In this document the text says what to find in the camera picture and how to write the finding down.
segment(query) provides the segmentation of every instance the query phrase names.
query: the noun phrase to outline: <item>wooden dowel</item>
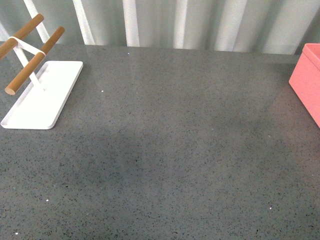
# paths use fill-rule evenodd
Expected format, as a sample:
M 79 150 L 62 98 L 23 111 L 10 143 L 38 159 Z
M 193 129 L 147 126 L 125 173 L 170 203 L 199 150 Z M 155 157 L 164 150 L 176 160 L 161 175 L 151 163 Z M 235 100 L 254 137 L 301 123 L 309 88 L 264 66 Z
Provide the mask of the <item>wooden dowel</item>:
M 44 16 L 38 14 L 37 16 L 32 18 L 26 25 L 24 25 L 19 31 L 17 31 L 13 36 L 17 39 L 24 39 L 43 20 Z M 2 44 L 0 46 L 0 60 L 2 60 L 17 44 L 18 42 L 14 38 L 9 38 L 4 44 Z
M 49 38 L 49 40 L 43 45 L 41 51 L 45 54 L 52 49 L 56 44 L 58 39 L 64 33 L 65 29 L 60 26 L 54 34 Z M 5 92 L 10 95 L 15 95 L 21 85 L 27 80 L 27 78 L 32 74 L 32 72 L 37 68 L 41 61 L 45 58 L 45 55 L 42 52 L 38 52 L 31 61 L 18 73 L 18 75 L 9 83 L 5 88 Z
M 43 45 L 41 48 L 41 51 L 45 54 L 48 54 L 49 51 L 52 49 L 52 47 L 56 44 L 56 42 L 59 40 L 61 35 L 65 32 L 65 29 L 60 26 L 58 29 L 52 34 L 52 36 L 49 38 L 49 40 Z

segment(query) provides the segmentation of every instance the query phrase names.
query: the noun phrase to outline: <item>gray speckled countertop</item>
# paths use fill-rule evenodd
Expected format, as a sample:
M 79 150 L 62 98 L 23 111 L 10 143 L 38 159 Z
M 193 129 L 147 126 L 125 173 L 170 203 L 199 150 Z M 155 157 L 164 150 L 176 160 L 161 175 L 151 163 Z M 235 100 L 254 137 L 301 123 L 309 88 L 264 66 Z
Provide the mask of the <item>gray speckled countertop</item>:
M 53 129 L 0 128 L 0 239 L 320 238 L 320 129 L 288 84 L 297 56 L 47 58 L 84 67 Z M 1 119 L 20 69 L 0 62 Z

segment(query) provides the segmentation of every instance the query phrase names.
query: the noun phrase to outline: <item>white curtain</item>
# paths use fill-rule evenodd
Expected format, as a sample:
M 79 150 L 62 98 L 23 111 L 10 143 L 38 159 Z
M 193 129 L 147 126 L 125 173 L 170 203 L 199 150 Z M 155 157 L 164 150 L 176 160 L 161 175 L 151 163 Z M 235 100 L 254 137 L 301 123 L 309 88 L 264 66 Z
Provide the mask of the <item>white curtain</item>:
M 10 0 L 0 1 L 0 41 L 37 13 L 26 39 L 59 43 L 300 54 L 320 42 L 320 0 Z

